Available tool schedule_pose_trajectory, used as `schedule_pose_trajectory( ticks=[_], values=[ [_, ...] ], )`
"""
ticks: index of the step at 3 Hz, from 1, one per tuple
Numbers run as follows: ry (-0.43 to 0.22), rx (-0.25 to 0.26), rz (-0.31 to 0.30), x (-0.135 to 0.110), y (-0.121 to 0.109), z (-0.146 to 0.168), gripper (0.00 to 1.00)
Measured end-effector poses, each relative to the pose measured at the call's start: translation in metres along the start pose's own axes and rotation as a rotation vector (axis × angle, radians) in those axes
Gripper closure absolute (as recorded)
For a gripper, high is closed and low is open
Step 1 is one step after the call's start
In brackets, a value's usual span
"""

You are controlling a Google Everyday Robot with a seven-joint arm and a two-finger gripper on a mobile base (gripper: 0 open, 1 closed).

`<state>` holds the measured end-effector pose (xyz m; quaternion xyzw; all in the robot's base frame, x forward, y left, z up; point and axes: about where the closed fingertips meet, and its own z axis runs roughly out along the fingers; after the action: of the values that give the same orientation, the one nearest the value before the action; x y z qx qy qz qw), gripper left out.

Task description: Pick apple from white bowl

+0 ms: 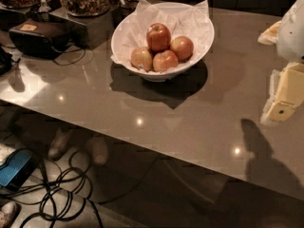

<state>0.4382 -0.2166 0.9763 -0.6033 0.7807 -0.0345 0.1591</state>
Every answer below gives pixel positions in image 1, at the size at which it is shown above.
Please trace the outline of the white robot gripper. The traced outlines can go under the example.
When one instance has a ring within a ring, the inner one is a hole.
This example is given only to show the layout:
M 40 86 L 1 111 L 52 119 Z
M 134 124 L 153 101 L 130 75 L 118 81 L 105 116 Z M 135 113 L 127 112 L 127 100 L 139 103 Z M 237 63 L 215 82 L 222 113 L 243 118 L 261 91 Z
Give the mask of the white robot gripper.
M 275 45 L 279 57 L 289 63 L 270 77 L 269 99 L 260 118 L 264 125 L 285 122 L 304 102 L 304 0 L 296 0 L 282 17 L 257 38 L 262 45 Z

